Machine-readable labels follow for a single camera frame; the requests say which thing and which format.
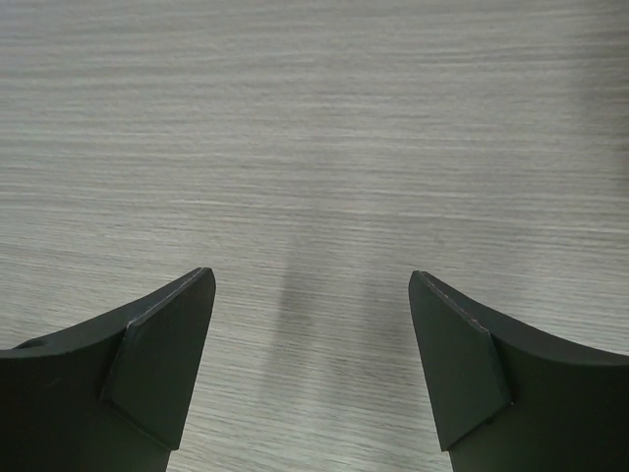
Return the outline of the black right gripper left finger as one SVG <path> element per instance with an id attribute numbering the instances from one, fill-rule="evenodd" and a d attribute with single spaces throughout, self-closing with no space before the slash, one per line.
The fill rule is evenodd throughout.
<path id="1" fill-rule="evenodd" d="M 163 471 L 179 448 L 215 298 L 196 268 L 1 353 L 5 471 Z"/>

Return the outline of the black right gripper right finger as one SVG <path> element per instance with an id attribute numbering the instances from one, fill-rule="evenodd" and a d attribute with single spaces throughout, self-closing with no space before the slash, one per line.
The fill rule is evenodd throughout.
<path id="1" fill-rule="evenodd" d="M 425 271 L 410 310 L 440 448 L 456 471 L 624 471 L 628 359 L 549 334 Z"/>

